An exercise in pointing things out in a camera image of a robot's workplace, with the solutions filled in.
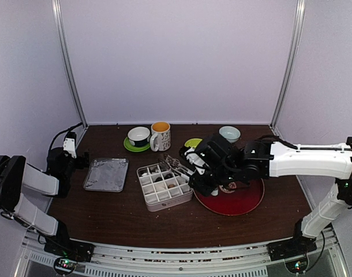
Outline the white metal tongs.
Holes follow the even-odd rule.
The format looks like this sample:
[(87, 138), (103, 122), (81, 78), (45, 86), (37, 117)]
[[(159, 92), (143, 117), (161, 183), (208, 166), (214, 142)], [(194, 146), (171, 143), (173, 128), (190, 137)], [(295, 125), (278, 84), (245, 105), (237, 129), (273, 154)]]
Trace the white metal tongs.
[(189, 162), (191, 164), (190, 167), (182, 164), (178, 159), (173, 158), (169, 154), (163, 154), (163, 157), (159, 158), (158, 162), (162, 166), (165, 166), (168, 169), (172, 169), (175, 172), (179, 173), (181, 176), (187, 176), (188, 183), (189, 178), (192, 174), (204, 174), (206, 176), (205, 186), (211, 186), (215, 188), (211, 195), (217, 196), (219, 194), (219, 188), (218, 185), (215, 184), (214, 172), (209, 167), (209, 165), (207, 165), (206, 162), (203, 161), (198, 154), (196, 154), (196, 148), (182, 147), (179, 151), (179, 154), (181, 155), (181, 158), (184, 161)]

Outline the silver divided tin box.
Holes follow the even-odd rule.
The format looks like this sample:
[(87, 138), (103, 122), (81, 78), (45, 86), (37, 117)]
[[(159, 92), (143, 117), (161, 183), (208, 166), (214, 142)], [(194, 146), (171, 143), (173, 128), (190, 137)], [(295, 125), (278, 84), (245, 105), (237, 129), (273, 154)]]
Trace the silver divided tin box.
[[(159, 163), (140, 167), (136, 173), (150, 212), (187, 203), (193, 197), (193, 189), (188, 184), (187, 176), (181, 176)], [(174, 184), (175, 187), (169, 189), (169, 184)], [(164, 187), (164, 190), (158, 192), (156, 188), (160, 186)]]

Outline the bunny print tin lid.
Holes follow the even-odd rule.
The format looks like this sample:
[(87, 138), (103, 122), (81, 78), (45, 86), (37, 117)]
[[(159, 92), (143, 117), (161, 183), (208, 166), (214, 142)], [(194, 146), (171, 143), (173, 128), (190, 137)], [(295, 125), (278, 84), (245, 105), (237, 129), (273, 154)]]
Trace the bunny print tin lid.
[(126, 158), (96, 158), (89, 166), (83, 188), (93, 192), (122, 192), (128, 167)]

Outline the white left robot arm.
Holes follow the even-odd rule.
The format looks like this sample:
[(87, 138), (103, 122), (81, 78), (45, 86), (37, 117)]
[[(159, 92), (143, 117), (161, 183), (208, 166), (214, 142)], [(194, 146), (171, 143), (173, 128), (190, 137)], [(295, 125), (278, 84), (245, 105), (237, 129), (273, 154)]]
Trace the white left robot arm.
[(61, 147), (50, 147), (47, 168), (40, 170), (29, 164), (25, 156), (0, 155), (0, 210), (9, 219), (17, 219), (47, 237), (54, 237), (52, 247), (61, 256), (74, 252), (74, 243), (66, 236), (64, 224), (43, 212), (24, 195), (24, 190), (36, 191), (46, 197), (65, 198), (70, 180), (78, 169), (89, 165), (89, 156), (76, 153), (77, 135), (66, 131)]

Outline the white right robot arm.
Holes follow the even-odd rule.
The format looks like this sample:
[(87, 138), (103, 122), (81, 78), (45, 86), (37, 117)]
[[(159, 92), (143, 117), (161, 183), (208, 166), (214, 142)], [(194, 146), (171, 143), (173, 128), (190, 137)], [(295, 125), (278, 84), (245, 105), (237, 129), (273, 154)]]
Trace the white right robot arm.
[(344, 210), (352, 207), (352, 137), (333, 145), (291, 144), (265, 135), (237, 148), (220, 134), (202, 139), (197, 147), (183, 146), (180, 157), (195, 169), (190, 186), (209, 196), (219, 185), (248, 185), (256, 179), (287, 175), (333, 177), (325, 198), (299, 222), (299, 233), (287, 242), (287, 250), (298, 255)]

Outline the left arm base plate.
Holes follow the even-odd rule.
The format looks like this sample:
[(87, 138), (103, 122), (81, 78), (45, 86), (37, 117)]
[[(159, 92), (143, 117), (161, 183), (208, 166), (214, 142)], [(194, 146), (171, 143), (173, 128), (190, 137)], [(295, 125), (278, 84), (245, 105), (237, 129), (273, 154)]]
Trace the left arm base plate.
[(67, 245), (46, 237), (44, 251), (77, 262), (90, 262), (95, 246), (87, 242), (69, 240)]

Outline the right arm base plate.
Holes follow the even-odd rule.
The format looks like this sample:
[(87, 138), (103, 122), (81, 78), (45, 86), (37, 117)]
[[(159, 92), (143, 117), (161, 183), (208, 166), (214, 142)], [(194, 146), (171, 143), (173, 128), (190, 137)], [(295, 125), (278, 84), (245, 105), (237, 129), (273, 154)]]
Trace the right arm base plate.
[(271, 261), (288, 259), (307, 254), (317, 249), (316, 240), (305, 237), (290, 238), (271, 242), (267, 245)]

